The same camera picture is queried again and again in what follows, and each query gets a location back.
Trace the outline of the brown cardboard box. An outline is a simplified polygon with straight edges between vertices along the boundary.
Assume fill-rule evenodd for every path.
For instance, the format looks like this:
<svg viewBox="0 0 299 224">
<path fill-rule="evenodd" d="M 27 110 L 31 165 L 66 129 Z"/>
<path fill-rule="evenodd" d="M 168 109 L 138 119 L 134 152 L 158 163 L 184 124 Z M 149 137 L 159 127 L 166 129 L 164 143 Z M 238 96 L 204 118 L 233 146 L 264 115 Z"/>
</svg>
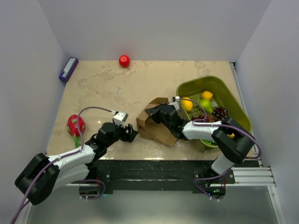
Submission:
<svg viewBox="0 0 299 224">
<path fill-rule="evenodd" d="M 143 139 L 154 140 L 157 143 L 172 147 L 175 145 L 177 139 L 163 124 L 155 123 L 145 112 L 145 109 L 153 108 L 162 103 L 168 104 L 168 98 L 155 98 L 145 106 L 136 118 L 137 130 Z"/>
</svg>

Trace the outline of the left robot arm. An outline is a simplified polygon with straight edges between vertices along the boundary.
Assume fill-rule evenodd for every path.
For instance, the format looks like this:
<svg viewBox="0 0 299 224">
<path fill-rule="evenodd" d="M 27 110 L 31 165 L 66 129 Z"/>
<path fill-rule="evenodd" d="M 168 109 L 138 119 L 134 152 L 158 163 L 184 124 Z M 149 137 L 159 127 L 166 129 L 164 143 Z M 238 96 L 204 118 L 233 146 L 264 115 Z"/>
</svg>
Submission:
<svg viewBox="0 0 299 224">
<path fill-rule="evenodd" d="M 131 124 L 118 126 L 106 122 L 83 147 L 66 153 L 46 156 L 35 155 L 16 178 L 15 186 L 33 205 L 43 202 L 54 190 L 75 181 L 92 183 L 97 172 L 89 167 L 107 153 L 107 149 L 121 140 L 133 142 L 138 131 Z"/>
</svg>

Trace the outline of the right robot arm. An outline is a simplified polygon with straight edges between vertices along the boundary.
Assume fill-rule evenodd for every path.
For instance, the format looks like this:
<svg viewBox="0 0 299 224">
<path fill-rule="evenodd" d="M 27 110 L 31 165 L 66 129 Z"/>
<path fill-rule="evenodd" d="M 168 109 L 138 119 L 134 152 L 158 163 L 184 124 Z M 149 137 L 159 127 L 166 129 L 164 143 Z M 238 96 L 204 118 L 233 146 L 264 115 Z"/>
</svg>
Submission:
<svg viewBox="0 0 299 224">
<path fill-rule="evenodd" d="M 182 119 L 173 105 L 161 104 L 145 109 L 157 124 L 163 124 L 180 140 L 210 140 L 216 143 L 221 155 L 201 174 L 203 180 L 219 183 L 236 164 L 241 164 L 255 144 L 255 138 L 233 118 L 213 123 Z"/>
</svg>

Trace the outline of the purple white rectangular box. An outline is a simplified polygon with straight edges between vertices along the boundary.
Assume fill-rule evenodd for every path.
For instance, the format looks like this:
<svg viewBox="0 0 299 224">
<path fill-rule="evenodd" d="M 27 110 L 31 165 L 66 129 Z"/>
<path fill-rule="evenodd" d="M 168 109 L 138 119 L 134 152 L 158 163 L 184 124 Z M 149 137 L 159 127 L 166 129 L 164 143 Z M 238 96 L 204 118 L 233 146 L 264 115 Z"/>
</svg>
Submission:
<svg viewBox="0 0 299 224">
<path fill-rule="evenodd" d="M 61 71 L 59 75 L 59 79 L 62 82 L 67 83 L 72 76 L 77 64 L 79 63 L 79 60 L 76 57 L 70 57 L 69 61 L 65 65 L 64 69 Z"/>
</svg>

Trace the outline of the orange in basket front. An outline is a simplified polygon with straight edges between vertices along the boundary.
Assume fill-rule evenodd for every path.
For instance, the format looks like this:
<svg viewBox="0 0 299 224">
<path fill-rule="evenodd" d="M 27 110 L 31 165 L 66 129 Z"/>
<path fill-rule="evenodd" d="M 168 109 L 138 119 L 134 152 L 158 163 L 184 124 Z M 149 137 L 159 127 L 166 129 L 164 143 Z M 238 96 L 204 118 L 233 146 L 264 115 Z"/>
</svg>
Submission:
<svg viewBox="0 0 299 224">
<path fill-rule="evenodd" d="M 193 102 L 190 101 L 188 97 L 183 97 L 183 100 L 181 100 L 183 108 L 190 112 L 193 109 Z"/>
</svg>

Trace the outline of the orange in basket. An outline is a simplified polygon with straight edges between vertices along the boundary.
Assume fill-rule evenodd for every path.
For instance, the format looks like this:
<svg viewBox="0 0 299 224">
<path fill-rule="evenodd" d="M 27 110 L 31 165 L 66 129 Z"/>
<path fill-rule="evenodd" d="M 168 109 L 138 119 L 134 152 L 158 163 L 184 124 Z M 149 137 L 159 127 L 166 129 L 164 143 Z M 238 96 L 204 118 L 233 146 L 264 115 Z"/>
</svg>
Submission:
<svg viewBox="0 0 299 224">
<path fill-rule="evenodd" d="M 193 102 L 190 101 L 188 97 L 183 97 L 183 100 L 181 100 L 183 108 L 190 112 L 193 109 Z"/>
<path fill-rule="evenodd" d="M 201 95 L 203 99 L 210 100 L 213 97 L 213 94 L 209 91 L 204 91 Z"/>
</svg>

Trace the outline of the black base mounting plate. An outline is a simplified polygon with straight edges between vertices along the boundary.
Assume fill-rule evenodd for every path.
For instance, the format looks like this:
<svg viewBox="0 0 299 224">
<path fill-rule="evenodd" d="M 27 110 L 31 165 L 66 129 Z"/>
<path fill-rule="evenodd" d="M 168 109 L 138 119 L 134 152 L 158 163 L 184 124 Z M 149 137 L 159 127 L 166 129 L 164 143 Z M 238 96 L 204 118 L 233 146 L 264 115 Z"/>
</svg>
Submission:
<svg viewBox="0 0 299 224">
<path fill-rule="evenodd" d="M 95 196 L 117 190 L 137 191 L 190 191 L 200 193 L 199 185 L 218 198 L 224 197 L 225 186 L 234 184 L 235 172 L 229 171 L 216 180 L 203 181 L 208 176 L 212 161 L 196 160 L 98 160 L 89 166 L 88 179 L 100 183 L 80 183 L 81 196 Z"/>
</svg>

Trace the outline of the green pear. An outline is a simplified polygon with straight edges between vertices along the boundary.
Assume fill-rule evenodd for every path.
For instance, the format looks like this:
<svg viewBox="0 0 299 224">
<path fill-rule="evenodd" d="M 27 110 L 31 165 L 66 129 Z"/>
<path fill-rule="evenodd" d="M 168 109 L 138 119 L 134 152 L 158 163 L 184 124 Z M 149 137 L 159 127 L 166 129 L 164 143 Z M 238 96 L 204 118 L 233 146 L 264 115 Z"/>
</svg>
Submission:
<svg viewBox="0 0 299 224">
<path fill-rule="evenodd" d="M 209 99 L 202 98 L 199 101 L 199 104 L 202 106 L 202 108 L 207 112 L 207 113 L 212 113 L 213 112 L 213 107 L 212 103 Z"/>
</svg>

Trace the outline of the orange in basket back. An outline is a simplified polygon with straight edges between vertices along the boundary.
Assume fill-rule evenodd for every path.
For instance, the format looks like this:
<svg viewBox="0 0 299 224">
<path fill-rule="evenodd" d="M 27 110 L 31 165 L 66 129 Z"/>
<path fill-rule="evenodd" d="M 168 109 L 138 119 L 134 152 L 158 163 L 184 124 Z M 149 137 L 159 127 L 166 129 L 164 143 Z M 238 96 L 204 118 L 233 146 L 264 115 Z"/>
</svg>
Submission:
<svg viewBox="0 0 299 224">
<path fill-rule="evenodd" d="M 210 100 L 213 97 L 213 94 L 209 91 L 204 91 L 201 95 L 203 99 Z"/>
</svg>

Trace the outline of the olive green plastic basket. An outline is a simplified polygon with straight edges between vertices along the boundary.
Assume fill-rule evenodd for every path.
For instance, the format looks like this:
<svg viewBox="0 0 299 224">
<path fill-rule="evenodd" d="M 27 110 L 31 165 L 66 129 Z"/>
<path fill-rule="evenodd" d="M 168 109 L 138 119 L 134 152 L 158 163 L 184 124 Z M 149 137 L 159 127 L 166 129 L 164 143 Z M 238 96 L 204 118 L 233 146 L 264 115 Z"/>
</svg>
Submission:
<svg viewBox="0 0 299 224">
<path fill-rule="evenodd" d="M 233 95 L 227 85 L 218 77 L 207 76 L 197 78 L 180 84 L 177 87 L 176 95 L 187 97 L 194 100 L 193 108 L 190 111 L 181 107 L 181 114 L 185 119 L 203 117 L 204 112 L 197 105 L 202 99 L 204 92 L 210 92 L 213 96 L 210 98 L 211 107 L 215 110 L 220 107 L 226 110 L 226 114 L 236 120 L 244 129 L 251 132 L 251 122 L 247 114 L 241 107 L 237 98 Z"/>
</svg>

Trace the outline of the red apple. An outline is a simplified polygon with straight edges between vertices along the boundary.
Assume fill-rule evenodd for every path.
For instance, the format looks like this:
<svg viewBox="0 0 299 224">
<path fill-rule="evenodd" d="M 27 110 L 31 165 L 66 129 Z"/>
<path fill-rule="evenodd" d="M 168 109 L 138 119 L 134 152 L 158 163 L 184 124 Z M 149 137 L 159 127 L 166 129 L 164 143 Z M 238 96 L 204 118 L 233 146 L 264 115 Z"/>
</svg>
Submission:
<svg viewBox="0 0 299 224">
<path fill-rule="evenodd" d="M 119 65 L 122 68 L 127 68 L 130 66 L 130 58 L 127 55 L 122 55 L 119 57 Z"/>
</svg>

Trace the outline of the red dragon fruit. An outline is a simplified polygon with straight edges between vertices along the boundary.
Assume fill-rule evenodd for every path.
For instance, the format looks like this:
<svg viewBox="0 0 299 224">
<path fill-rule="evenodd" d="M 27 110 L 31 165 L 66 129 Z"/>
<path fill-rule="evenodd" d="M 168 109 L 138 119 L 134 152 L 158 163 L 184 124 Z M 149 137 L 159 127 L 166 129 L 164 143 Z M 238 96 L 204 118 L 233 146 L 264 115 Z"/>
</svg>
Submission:
<svg viewBox="0 0 299 224">
<path fill-rule="evenodd" d="M 81 146 L 81 137 L 79 134 L 79 130 L 81 132 L 81 135 L 83 135 L 85 132 L 84 120 L 81 117 L 78 118 L 76 114 L 73 114 L 68 118 L 66 126 L 69 135 L 75 142 L 75 147 L 78 148 L 79 146 Z"/>
</svg>

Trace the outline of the green round toy fruit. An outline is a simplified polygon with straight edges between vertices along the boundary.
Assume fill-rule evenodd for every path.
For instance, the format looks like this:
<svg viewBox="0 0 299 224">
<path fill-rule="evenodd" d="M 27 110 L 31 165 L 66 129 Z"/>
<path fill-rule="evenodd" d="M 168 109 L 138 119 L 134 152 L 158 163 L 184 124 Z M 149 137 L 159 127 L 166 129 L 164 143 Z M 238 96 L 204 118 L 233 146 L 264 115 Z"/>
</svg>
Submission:
<svg viewBox="0 0 299 224">
<path fill-rule="evenodd" d="M 214 141 L 210 140 L 200 140 L 205 147 L 217 148 L 218 145 Z"/>
</svg>

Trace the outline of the dark red grape bunch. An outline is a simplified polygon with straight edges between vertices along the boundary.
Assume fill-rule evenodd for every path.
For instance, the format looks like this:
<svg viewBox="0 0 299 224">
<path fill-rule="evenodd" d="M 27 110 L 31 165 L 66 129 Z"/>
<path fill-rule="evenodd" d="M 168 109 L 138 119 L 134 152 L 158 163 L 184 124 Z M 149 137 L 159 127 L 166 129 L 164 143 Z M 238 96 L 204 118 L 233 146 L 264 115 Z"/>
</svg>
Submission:
<svg viewBox="0 0 299 224">
<path fill-rule="evenodd" d="M 215 107 L 213 109 L 212 113 L 208 113 L 206 118 L 204 113 L 200 113 L 198 116 L 191 116 L 191 120 L 196 120 L 196 119 L 200 119 L 201 122 L 205 122 L 205 123 L 213 123 L 213 122 L 217 122 L 217 121 L 223 121 L 225 118 L 228 118 L 229 114 L 228 111 L 224 108 L 224 107 Z"/>
</svg>

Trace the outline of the aluminium frame rail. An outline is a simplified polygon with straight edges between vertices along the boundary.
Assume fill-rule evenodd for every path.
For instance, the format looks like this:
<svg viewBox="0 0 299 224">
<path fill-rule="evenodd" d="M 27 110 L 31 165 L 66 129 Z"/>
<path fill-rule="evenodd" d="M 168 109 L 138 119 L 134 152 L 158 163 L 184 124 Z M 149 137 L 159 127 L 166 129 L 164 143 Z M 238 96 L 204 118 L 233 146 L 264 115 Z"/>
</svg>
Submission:
<svg viewBox="0 0 299 224">
<path fill-rule="evenodd" d="M 166 190 L 190 191 L 196 185 L 219 188 L 224 184 L 236 186 L 271 186 L 274 185 L 272 172 L 269 168 L 233 168 L 227 174 L 203 180 L 200 176 L 204 167 L 192 167 L 190 164 L 168 164 L 160 167 L 149 164 L 142 168 L 113 167 L 98 169 L 82 184 L 106 186 L 106 193 L 113 190 Z"/>
</svg>

